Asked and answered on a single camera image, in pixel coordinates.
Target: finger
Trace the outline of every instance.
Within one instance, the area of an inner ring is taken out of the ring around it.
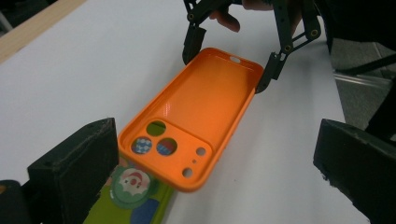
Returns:
[[[209,15],[209,19],[210,19],[210,20],[216,20],[219,16],[220,16],[220,12],[216,10],[216,11],[213,11],[213,12]]]
[[[298,24],[302,19],[302,7],[303,0],[289,0],[288,1],[288,12],[290,20],[291,33],[294,34]]]
[[[234,31],[234,32],[239,32],[241,29],[241,25],[239,24],[239,21],[230,15],[228,12],[222,12],[219,13],[217,17],[218,23],[227,27],[228,29]]]
[[[262,0],[242,0],[242,6],[246,10],[268,11],[274,9],[272,5],[265,4]]]

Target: round sticker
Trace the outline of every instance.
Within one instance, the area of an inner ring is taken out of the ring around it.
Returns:
[[[157,151],[163,156],[172,155],[177,149],[177,142],[173,138],[164,138],[157,145]]]
[[[137,154],[146,154],[152,147],[151,140],[147,137],[138,137],[132,143],[132,151]]]
[[[111,183],[111,199],[121,208],[136,208],[148,199],[150,183],[151,178],[145,172],[132,167],[118,167]]]

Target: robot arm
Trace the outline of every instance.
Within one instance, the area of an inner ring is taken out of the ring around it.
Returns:
[[[272,4],[276,18],[276,28],[279,37],[280,51],[272,52],[270,58],[265,65],[264,73],[256,87],[256,93],[264,91],[271,79],[277,80],[283,65],[288,56],[295,50],[305,46],[309,42],[320,36],[320,24],[317,18],[317,11],[313,0],[304,0],[302,5],[302,15],[304,23],[304,32],[292,37],[290,31],[289,13],[287,11],[286,0],[263,0],[267,4]],[[209,17],[215,10],[223,10],[231,4],[241,5],[240,0],[184,0],[187,9],[187,20],[190,22],[189,29],[184,41],[183,61],[189,63],[201,50],[206,30],[199,25]],[[305,37],[306,40],[298,46],[293,43]]]

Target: colorful phone case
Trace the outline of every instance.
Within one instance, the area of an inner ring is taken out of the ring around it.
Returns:
[[[120,158],[84,224],[160,224],[173,189]]]
[[[200,188],[262,75],[259,64],[202,50],[120,133],[120,152],[181,191]]]

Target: table surface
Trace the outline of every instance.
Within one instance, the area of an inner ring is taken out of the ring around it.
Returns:
[[[231,12],[241,31],[207,20],[203,48],[265,65],[279,50],[274,14]],[[187,27],[181,0],[87,0],[0,64],[0,179],[24,183],[92,121],[113,117],[120,132],[184,67]],[[367,223],[313,165],[321,119],[344,120],[323,36],[253,98],[206,184],[176,193],[164,223]]]

